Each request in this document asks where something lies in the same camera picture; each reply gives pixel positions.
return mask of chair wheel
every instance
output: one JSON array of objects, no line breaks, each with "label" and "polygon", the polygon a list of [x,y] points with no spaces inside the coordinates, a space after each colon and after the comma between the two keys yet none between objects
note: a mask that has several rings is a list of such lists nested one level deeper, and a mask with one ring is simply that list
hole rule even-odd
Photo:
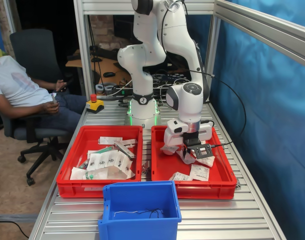
[{"label": "chair wheel", "polygon": [[28,184],[28,186],[34,185],[35,184],[34,179],[33,178],[28,178],[27,179],[27,184]]},{"label": "chair wheel", "polygon": [[18,162],[20,162],[20,163],[26,162],[25,156],[19,156],[19,157],[17,158],[17,160],[18,160]]}]

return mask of black chair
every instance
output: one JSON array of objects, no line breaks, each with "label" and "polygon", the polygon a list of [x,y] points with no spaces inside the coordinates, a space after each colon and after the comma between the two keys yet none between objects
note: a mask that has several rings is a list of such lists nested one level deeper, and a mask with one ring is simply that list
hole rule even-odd
[{"label": "black chair", "polygon": [[[58,137],[71,136],[68,131],[60,129],[49,129],[36,127],[36,123],[43,115],[32,115],[18,119],[10,119],[3,114],[0,114],[4,126],[4,135],[16,140],[27,141],[27,143],[37,143],[37,145],[20,152],[18,161],[24,163],[26,161],[26,154],[41,153],[35,163],[27,172],[27,184],[29,186],[35,184],[34,179],[31,177],[33,172],[39,165],[50,155],[52,160],[57,158],[63,159],[63,154],[59,151],[66,149],[68,143],[58,143]],[[44,139],[49,139],[47,145],[41,143]]]},{"label": "black chair", "polygon": [[56,83],[57,80],[72,78],[71,73],[63,75],[60,70],[53,39],[53,33],[46,29],[27,29],[10,35],[16,61],[26,68],[35,79]]}]

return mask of jeans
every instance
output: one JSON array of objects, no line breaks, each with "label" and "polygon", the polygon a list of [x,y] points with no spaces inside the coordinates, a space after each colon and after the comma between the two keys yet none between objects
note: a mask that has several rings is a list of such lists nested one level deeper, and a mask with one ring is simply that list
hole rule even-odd
[{"label": "jeans", "polygon": [[86,106],[86,97],[57,94],[55,99],[59,103],[59,112],[43,117],[39,126],[44,129],[60,129],[74,133]]}]

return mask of blue backdrop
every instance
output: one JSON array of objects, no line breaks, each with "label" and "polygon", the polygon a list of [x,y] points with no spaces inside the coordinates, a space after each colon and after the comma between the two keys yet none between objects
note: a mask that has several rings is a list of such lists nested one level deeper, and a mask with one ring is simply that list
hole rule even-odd
[{"label": "blue backdrop", "polygon": [[[230,2],[305,26],[305,0]],[[210,18],[189,16],[187,24],[205,59]],[[222,22],[214,73],[246,107],[239,153],[287,239],[305,240],[305,67]],[[210,100],[230,136],[238,136],[244,114],[234,93],[213,80]]]}]

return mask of blue bin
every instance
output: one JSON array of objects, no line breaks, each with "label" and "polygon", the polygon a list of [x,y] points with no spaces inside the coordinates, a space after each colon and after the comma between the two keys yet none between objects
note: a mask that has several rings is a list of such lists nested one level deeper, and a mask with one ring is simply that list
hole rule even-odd
[{"label": "blue bin", "polygon": [[176,240],[182,215],[173,181],[115,183],[102,192],[100,240]]}]

